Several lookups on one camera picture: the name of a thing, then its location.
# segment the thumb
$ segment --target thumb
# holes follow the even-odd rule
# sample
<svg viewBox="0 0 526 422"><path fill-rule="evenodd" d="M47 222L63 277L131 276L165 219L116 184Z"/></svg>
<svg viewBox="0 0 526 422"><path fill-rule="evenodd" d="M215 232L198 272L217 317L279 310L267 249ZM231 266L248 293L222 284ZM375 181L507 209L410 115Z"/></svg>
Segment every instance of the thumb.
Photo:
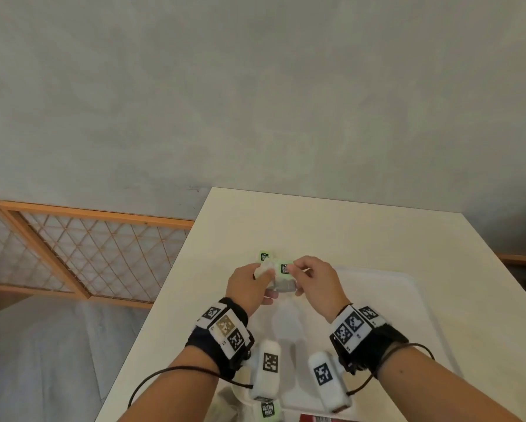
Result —
<svg viewBox="0 0 526 422"><path fill-rule="evenodd" d="M268 269L263 274L261 274L255 281L258 283L262 283L267 287L269 283L273 281L275 278L275 270L274 269Z"/></svg>
<svg viewBox="0 0 526 422"><path fill-rule="evenodd" d="M296 287L298 288L303 289L304 285L310 280L309 276L307 276L303 270L301 270L294 264L288 264L287 271L290 275L292 275L295 278Z"/></svg>

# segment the forearm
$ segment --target forearm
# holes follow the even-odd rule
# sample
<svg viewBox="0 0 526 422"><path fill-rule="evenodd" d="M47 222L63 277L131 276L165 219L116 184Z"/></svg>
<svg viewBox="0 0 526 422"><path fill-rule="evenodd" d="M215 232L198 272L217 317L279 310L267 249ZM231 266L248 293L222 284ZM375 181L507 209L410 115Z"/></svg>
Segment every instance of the forearm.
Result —
<svg viewBox="0 0 526 422"><path fill-rule="evenodd" d="M196 347L185 347L170 364L196 366L218 373L212 359ZM148 420L202 422L216 390L218 378L191 370L175 370L160 375L135 401L119 422Z"/></svg>
<svg viewBox="0 0 526 422"><path fill-rule="evenodd" d="M380 368L378 380L409 421L520 420L415 348L396 351Z"/></svg>

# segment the person's right hand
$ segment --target person's right hand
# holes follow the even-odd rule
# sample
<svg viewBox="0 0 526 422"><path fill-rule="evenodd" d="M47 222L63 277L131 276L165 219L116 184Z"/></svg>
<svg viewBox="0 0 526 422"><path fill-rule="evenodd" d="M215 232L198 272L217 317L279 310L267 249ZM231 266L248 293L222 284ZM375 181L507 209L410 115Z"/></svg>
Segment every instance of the person's right hand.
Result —
<svg viewBox="0 0 526 422"><path fill-rule="evenodd" d="M287 270L296 280L296 296L306 293L310 305L328 323L337 317L345 305L351 303L345 296L336 270L329 263L315 256L303 256L296 259L293 265L287 265Z"/></svg>

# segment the gray wooden floor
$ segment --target gray wooden floor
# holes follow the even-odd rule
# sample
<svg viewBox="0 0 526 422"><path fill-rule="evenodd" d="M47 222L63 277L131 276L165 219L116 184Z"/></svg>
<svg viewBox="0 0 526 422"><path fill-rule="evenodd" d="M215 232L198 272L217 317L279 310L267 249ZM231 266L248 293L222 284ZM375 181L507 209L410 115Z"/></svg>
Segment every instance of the gray wooden floor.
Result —
<svg viewBox="0 0 526 422"><path fill-rule="evenodd" d="M0 422L95 420L147 315L50 297L0 311Z"/></svg>

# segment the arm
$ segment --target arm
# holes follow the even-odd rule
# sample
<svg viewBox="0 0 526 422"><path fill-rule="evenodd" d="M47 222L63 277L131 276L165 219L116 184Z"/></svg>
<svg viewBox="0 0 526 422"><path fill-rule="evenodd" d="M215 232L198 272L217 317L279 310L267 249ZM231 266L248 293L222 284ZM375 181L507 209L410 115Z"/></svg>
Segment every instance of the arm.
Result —
<svg viewBox="0 0 526 422"><path fill-rule="evenodd" d="M337 272L329 263L304 256L287 269L296 279L296 295L305 293L308 302L328 323L350 303ZM409 421L519 421L504 407L415 348L396 351L380 367L378 379Z"/></svg>
<svg viewBox="0 0 526 422"><path fill-rule="evenodd" d="M226 297L240 305L251 317L259 305L271 305L277 298L275 291L265 290L274 277L268 271L253 280L259 263L252 263L234 271L228 280ZM196 366L219 373L218 366L197 347L188 346L169 365ZM218 378L191 370L175 370L161 374L155 382L122 415L119 422L165 422L187 420L202 422L209 410Z"/></svg>

